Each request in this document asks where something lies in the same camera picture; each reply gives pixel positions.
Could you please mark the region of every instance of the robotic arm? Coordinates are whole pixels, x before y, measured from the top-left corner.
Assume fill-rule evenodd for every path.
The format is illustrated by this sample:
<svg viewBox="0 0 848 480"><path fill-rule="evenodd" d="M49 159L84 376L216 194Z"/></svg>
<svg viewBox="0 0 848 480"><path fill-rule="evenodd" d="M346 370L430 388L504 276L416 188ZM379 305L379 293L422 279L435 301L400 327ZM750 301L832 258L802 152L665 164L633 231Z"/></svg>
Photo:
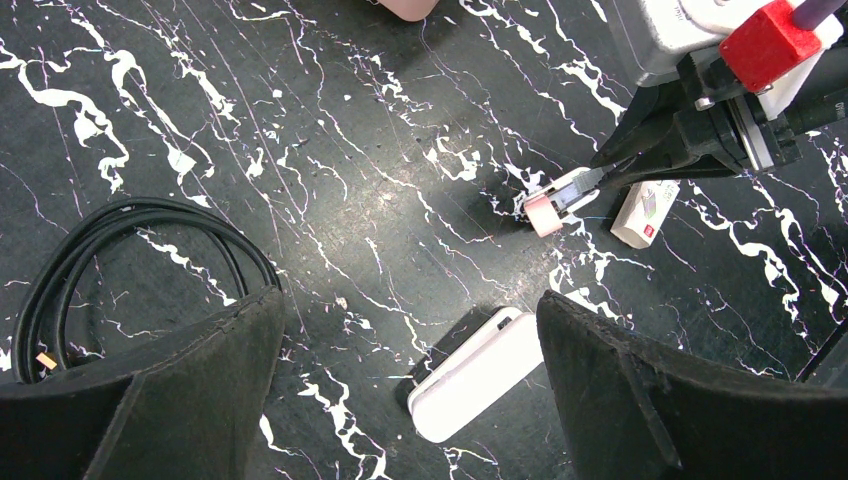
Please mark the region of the robotic arm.
<svg viewBox="0 0 848 480"><path fill-rule="evenodd" d="M846 115L843 3L607 0L610 28L640 87L590 169L525 200L537 232L559 228L602 189L766 172L799 160L798 136Z"/></svg>

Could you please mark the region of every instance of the floor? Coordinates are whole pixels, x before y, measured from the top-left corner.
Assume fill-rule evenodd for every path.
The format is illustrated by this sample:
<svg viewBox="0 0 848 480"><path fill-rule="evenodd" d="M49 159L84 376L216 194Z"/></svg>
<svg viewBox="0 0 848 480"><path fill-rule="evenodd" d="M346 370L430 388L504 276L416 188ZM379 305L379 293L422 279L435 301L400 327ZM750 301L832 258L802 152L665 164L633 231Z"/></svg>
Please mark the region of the floor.
<svg viewBox="0 0 848 480"><path fill-rule="evenodd" d="M288 333L249 478L571 478L542 367L441 445L412 377L545 289L792 380L846 315L843 124L773 175L683 182L659 238L603 194L538 239L516 200L586 164L634 86L594 0L12 0L0 14L0 381L28 282L127 196L208 208L279 268ZM79 286L80 361L235 297L202 234L139 231Z"/></svg>

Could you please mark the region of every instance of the pink container lid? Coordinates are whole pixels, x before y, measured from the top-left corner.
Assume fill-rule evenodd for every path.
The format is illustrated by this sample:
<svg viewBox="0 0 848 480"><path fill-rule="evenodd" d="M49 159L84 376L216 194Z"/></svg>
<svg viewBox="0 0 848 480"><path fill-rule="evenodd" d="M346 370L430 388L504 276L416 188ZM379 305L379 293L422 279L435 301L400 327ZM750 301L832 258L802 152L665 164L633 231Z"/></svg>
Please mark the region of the pink container lid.
<svg viewBox="0 0 848 480"><path fill-rule="evenodd" d="M417 22L432 12L439 0L379 0L379 2L407 22Z"/></svg>

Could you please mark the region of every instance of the white box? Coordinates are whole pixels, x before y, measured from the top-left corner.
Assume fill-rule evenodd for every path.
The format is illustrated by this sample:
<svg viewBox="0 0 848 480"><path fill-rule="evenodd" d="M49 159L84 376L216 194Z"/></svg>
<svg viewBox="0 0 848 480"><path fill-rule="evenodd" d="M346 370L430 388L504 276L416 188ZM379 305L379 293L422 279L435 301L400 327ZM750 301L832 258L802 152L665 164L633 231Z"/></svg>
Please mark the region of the white box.
<svg viewBox="0 0 848 480"><path fill-rule="evenodd" d="M651 246L679 192L677 180L633 185L610 231L633 248Z"/></svg>

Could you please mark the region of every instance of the coiled black cable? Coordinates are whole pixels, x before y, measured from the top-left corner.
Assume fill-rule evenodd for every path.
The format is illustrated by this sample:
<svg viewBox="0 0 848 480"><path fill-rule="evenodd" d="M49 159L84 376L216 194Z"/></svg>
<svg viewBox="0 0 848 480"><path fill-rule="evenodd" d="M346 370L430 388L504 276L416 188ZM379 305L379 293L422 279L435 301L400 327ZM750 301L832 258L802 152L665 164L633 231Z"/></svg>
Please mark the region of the coiled black cable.
<svg viewBox="0 0 848 480"><path fill-rule="evenodd" d="M164 223L185 225L202 230L224 257L236 282L240 297L248 294L247 284L233 252L225 242L244 252L259 268L266 285L281 288L274 266L241 232L218 217L199 208L161 198L136 197L121 200L97 210L80 222L53 251L47 264L32 282L18 312L12 342L15 378L21 383L36 383L38 375L39 332L50 302L56 301L49 352L55 354L58 369L71 368L65 344L65 322L74 289L91 258L108 243L135 231Z"/></svg>

